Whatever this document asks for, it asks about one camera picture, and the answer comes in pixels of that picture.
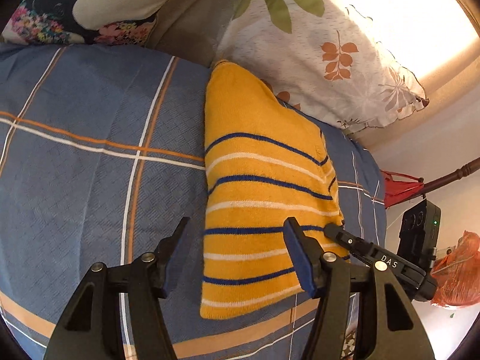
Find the yellow striped knit sweater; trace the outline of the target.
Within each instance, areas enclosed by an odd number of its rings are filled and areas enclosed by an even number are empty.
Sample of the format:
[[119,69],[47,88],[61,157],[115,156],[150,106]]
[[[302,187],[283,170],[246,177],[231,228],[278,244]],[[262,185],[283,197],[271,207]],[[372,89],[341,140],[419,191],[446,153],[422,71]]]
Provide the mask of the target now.
[[202,317],[232,319],[300,292],[283,239],[289,217],[345,255],[323,234],[344,218],[321,128],[235,63],[219,62],[211,73],[204,146]]

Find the orange plastic bag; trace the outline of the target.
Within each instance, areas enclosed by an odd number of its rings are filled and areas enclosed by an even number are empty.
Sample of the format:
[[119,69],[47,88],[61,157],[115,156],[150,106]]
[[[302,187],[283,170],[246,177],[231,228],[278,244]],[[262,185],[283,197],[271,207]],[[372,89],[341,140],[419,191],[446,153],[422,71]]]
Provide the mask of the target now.
[[464,231],[457,247],[435,262],[431,272],[438,283],[431,304],[463,308],[479,303],[479,235]]

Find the red plastic bag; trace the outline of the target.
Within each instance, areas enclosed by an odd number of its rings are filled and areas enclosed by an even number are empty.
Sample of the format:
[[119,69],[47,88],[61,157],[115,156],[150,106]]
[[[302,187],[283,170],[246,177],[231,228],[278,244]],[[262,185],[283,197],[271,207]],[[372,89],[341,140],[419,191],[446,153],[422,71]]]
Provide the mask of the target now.
[[390,208],[421,194],[424,179],[399,172],[381,170],[385,185],[385,207]]

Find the blue plaid bed sheet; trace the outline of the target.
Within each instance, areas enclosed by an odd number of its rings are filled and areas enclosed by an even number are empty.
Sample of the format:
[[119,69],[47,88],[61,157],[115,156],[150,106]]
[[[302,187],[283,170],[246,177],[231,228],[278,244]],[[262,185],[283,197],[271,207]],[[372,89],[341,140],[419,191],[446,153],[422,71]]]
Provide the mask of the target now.
[[306,295],[200,315],[205,67],[137,46],[1,46],[1,322],[32,359],[80,279],[188,217],[161,304],[180,359],[298,359]]

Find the leaf print white pillow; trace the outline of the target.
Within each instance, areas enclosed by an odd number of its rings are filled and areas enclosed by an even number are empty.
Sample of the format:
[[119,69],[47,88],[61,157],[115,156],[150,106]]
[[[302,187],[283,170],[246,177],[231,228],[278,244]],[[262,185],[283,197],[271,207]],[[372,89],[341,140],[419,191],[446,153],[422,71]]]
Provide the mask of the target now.
[[347,0],[240,0],[216,58],[349,133],[384,128],[428,105],[415,75]]

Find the silhouette lady print pillow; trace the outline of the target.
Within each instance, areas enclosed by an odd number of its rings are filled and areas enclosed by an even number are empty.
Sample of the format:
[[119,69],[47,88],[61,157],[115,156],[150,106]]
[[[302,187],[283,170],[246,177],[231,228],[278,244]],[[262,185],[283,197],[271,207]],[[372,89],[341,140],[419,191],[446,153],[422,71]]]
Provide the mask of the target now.
[[20,0],[1,15],[1,39],[20,45],[154,47],[198,0]]

